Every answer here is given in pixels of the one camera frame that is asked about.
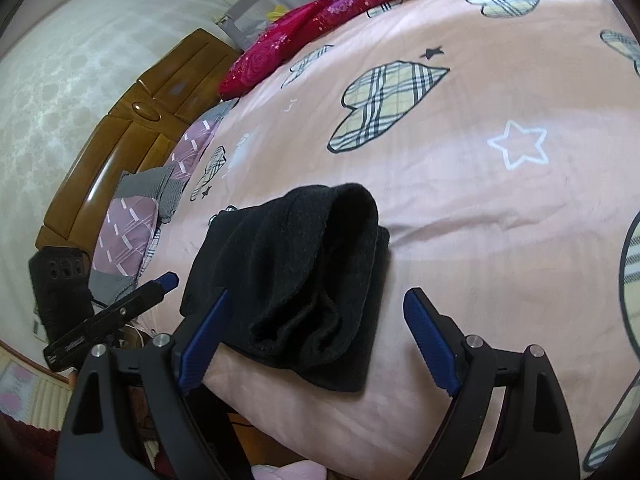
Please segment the pink heart-patterned bed sheet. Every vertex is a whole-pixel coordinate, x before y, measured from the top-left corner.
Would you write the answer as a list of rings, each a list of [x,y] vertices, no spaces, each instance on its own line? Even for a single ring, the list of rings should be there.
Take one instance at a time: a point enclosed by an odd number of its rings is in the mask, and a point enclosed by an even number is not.
[[[366,386],[330,393],[220,348],[206,386],[296,453],[403,479],[446,411],[402,315],[548,352],[580,473],[639,406],[639,45],[612,0],[405,0],[308,44],[236,104],[147,276],[187,276],[209,221],[363,185],[390,232]]]

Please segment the black pants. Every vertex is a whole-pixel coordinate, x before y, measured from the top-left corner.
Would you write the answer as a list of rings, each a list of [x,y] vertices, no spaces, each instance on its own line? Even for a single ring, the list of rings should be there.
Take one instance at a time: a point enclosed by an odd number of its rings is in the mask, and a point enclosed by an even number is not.
[[[309,185],[209,223],[182,296],[189,315],[228,290],[222,340],[242,356],[311,385],[366,385],[390,233],[357,183]]]

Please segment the purple grey patterned pillow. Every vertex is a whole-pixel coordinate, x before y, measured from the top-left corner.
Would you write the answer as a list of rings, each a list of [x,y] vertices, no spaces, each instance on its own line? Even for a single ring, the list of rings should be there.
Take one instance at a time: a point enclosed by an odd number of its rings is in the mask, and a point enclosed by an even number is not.
[[[176,212],[196,166],[237,102],[224,101],[201,114],[163,166],[122,173],[94,246],[89,289],[95,304],[110,306],[136,288],[160,241],[160,228]]]

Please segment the brown wooden headboard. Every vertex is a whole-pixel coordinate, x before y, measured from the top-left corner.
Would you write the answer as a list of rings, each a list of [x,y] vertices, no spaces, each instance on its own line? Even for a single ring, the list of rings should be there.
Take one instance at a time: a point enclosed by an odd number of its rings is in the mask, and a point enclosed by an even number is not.
[[[122,173],[163,166],[186,129],[220,101],[219,84],[239,56],[199,28],[141,74],[82,147],[43,218],[35,248],[93,252]]]

